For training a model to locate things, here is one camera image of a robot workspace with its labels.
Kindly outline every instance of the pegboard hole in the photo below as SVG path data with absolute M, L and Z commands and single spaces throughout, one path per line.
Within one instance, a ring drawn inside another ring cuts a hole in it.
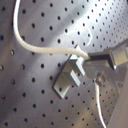
M 60 16 L 58 16 L 58 17 L 57 17 L 57 19 L 58 19 L 58 20 L 61 20 L 61 17 L 60 17 Z
M 25 98 L 25 97 L 26 97 L 26 93 L 25 93 L 25 92 L 23 92 L 23 93 L 22 93 L 22 96 Z
M 82 8 L 84 8 L 84 5 L 82 5 Z
M 80 115 L 80 112 L 77 112 L 77 115 Z
M 17 112 L 17 108 L 13 108 L 13 111 L 14 111 L 14 112 Z
M 83 42 L 83 46 L 85 46 L 86 44 L 85 44 L 85 42 Z
M 25 36 L 21 36 L 21 38 L 25 41 Z
M 6 8 L 3 6 L 2 9 L 1 9 L 1 11 L 4 12 L 5 10 L 6 10 Z
M 71 20 L 71 23 L 74 24 L 74 20 Z
M 80 93 L 78 93 L 77 96 L 80 96 Z
M 65 120 L 68 120 L 68 117 L 65 117 Z
M 53 3 L 50 3 L 50 7 L 51 7 L 51 8 L 53 7 Z
M 44 118 L 46 117 L 45 113 L 44 113 L 44 114 L 42 114 L 42 117 L 44 117 Z
M 35 55 L 35 52 L 31 52 L 31 54 L 34 56 Z
M 65 100 L 68 100 L 68 96 L 65 97 Z
M 61 43 L 61 40 L 60 40 L 60 39 L 58 39 L 58 40 L 57 40 L 57 42 L 58 42 L 58 44 L 60 44 L 60 43 Z
M 44 17 L 44 16 L 45 16 L 45 13 L 44 13 L 44 12 L 42 12 L 42 13 L 41 13 L 41 16 L 42 16 L 42 17 Z
M 71 0 L 71 3 L 72 3 L 72 4 L 74 4 L 74 1 L 73 1 L 73 0 Z
M 65 29 L 65 33 L 68 33 L 68 29 Z
M 32 106 L 33 106 L 33 108 L 36 108 L 36 104 L 33 104 Z
M 74 41 L 73 41 L 73 40 L 72 40 L 72 42 L 71 42 L 71 43 L 72 43 L 72 45 L 74 45 Z
M 80 35 L 80 32 L 78 31 L 77 34 Z
M 40 40 L 41 40 L 41 42 L 44 42 L 44 37 L 41 37 L 41 39 L 40 39 Z
M 59 88 L 59 91 L 62 92 L 62 87 Z
M 83 26 L 85 27 L 85 23 L 83 23 Z
M 3 41 L 3 40 L 4 40 L 4 36 L 0 35 L 0 41 Z
M 35 28 L 36 25 L 34 23 L 32 23 L 31 26 L 32 26 L 32 28 Z
M 33 78 L 31 79 L 31 81 L 32 81 L 32 83 L 35 83 L 36 79 L 33 77 Z
M 53 80 L 53 76 L 50 76 L 50 80 Z
M 50 104 L 53 104 L 53 100 L 50 101 Z
M 4 66 L 0 65 L 0 71 L 4 71 Z
M 1 99 L 2 99 L 2 100 L 5 100 L 5 98 L 6 98 L 5 95 L 2 95 L 2 96 L 1 96 Z
M 23 9 L 23 10 L 22 10 L 22 13 L 23 13 L 23 14 L 25 14 L 25 13 L 26 13 L 26 10 L 25 10 L 25 9 Z
M 68 9 L 67 8 L 64 8 L 64 10 L 67 12 L 68 11 Z
M 8 127 L 8 122 L 5 122 L 4 125 L 5 125 L 6 127 Z
M 42 69 L 44 68 L 44 64 L 41 64 L 41 66 L 40 66 Z
M 80 15 L 80 13 L 79 13 L 79 12 L 77 12 L 77 15 L 79 16 L 79 15 Z
M 26 122 L 26 123 L 27 123 L 27 122 L 28 122 L 28 119 L 27 119 L 27 118 L 25 118 L 25 119 L 24 119 L 24 122 Z
M 33 1 L 33 3 L 36 3 L 36 0 L 32 0 Z
M 44 89 L 43 89 L 43 90 L 41 90 L 41 93 L 42 93 L 42 94 L 45 94 L 45 90 L 44 90 Z
M 14 56 L 14 55 L 15 55 L 15 51 L 14 51 L 14 50 L 11 50 L 11 51 L 10 51 L 10 54 L 11 54 L 12 56 Z
M 74 108 L 74 104 L 71 106 L 71 108 L 72 108 L 72 109 Z
M 54 122 L 51 122 L 51 126 L 53 126 L 54 125 Z
M 52 30 L 53 30 L 53 27 L 52 27 L 52 26 L 50 26 L 50 27 L 49 27 L 49 29 L 52 31 Z
M 60 113 L 61 112 L 61 109 L 59 109 L 58 112 Z

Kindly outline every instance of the pegboard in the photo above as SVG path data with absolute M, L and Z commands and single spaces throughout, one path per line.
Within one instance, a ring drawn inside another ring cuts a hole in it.
M 37 54 L 21 47 L 13 32 L 14 5 L 15 0 L 0 1 L 0 127 L 101 128 L 92 80 L 78 74 L 80 87 L 70 87 L 60 99 L 53 85 L 69 55 Z M 92 53 L 128 38 L 127 17 L 126 0 L 21 0 L 19 31 L 36 46 L 78 44 Z M 100 88 L 106 124 L 118 96 L 109 84 Z

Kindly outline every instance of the cord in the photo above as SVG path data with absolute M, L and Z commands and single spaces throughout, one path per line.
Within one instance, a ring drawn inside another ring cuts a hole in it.
M 95 90 L 96 90 L 96 102 L 97 102 L 98 114 L 99 114 L 99 117 L 100 117 L 100 120 L 101 120 L 103 127 L 107 128 L 105 123 L 104 123 L 102 114 L 101 114 L 100 98 L 99 98 L 99 90 L 100 89 L 99 89 L 99 85 L 96 82 L 95 82 Z
M 16 0 L 15 9 L 14 9 L 14 17 L 13 17 L 13 23 L 14 23 L 13 29 L 14 29 L 15 37 L 22 47 L 24 47 L 25 49 L 27 49 L 29 51 L 35 52 L 35 53 L 75 54 L 75 55 L 78 55 L 80 57 L 83 57 L 84 59 L 89 59 L 88 54 L 82 50 L 77 50 L 77 49 L 73 49 L 73 48 L 37 47 L 37 46 L 33 46 L 33 45 L 30 45 L 27 42 L 25 42 L 21 38 L 21 36 L 19 34 L 19 30 L 18 30 L 18 12 L 19 12 L 20 1 L 21 0 Z

